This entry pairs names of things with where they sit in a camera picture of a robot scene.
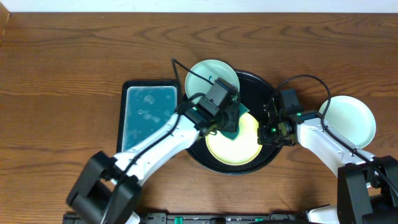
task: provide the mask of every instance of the black tray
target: black tray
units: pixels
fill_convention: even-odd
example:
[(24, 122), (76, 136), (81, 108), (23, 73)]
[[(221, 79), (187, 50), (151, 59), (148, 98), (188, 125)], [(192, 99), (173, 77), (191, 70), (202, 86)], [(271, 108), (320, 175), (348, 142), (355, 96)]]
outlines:
[[(267, 121), (268, 116), (264, 111), (264, 105), (268, 104), (274, 88), (264, 81), (248, 72), (236, 71), (239, 78), (241, 102), (250, 110), (258, 121)], [(201, 165), (222, 174), (248, 174), (266, 166), (280, 152), (282, 146), (263, 145), (260, 153), (251, 162), (240, 166), (231, 166), (217, 160), (206, 146), (205, 138), (196, 142), (187, 149), (188, 153)]]

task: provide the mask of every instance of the blue water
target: blue water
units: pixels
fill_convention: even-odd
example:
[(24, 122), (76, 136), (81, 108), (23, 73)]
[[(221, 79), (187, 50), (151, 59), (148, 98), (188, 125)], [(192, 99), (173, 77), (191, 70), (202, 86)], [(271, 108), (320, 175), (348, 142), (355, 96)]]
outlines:
[(173, 86), (132, 86), (127, 89), (122, 151), (130, 149), (161, 128), (174, 113)]

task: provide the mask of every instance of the wooden table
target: wooden table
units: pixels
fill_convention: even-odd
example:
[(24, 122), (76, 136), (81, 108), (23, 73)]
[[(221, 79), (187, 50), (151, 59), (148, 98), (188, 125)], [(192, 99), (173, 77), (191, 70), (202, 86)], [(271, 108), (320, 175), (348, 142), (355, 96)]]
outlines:
[[(366, 149), (398, 158), (398, 14), (15, 13), (0, 49), (0, 223), (60, 223), (88, 158), (115, 153), (122, 84), (173, 78), (172, 57), (188, 67), (224, 60), (274, 86), (316, 75), (373, 111)], [(306, 109), (326, 100), (315, 81), (288, 86)], [(301, 147), (242, 176), (183, 151), (147, 181), (141, 210), (303, 210), (336, 203), (336, 183)]]

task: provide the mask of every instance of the table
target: table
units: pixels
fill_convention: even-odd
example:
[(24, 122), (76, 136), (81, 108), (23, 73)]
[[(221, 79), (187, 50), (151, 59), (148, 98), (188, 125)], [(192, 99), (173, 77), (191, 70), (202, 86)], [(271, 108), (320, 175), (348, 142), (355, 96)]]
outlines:
[[(0, 222), (60, 223), (88, 158), (115, 153), (122, 84), (174, 78), (172, 57), (188, 67), (220, 59), (274, 86), (316, 75), (333, 95), (373, 111), (376, 137), (366, 150), (398, 158), (397, 21), (398, 14), (13, 13), (0, 48)], [(326, 100), (316, 81), (287, 87), (306, 109)], [(139, 210), (299, 211), (336, 203), (336, 183), (298, 146), (241, 176), (207, 170), (183, 151), (147, 181)]]

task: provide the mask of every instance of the sponge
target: sponge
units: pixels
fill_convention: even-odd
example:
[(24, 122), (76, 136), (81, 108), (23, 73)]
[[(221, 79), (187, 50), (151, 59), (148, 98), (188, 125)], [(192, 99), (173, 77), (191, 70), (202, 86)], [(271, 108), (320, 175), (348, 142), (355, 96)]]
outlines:
[[(239, 117), (241, 117), (242, 115), (244, 115), (247, 112), (249, 112), (249, 109), (247, 107), (245, 107), (242, 103), (240, 103), (239, 104)], [(230, 133), (230, 132), (226, 132), (226, 131), (220, 131), (220, 133), (223, 136), (225, 136), (225, 137), (227, 137), (227, 138), (229, 138), (231, 140), (234, 140), (234, 139), (236, 139), (236, 137), (239, 134), (239, 126), (236, 129), (236, 132), (234, 132), (234, 133)]]

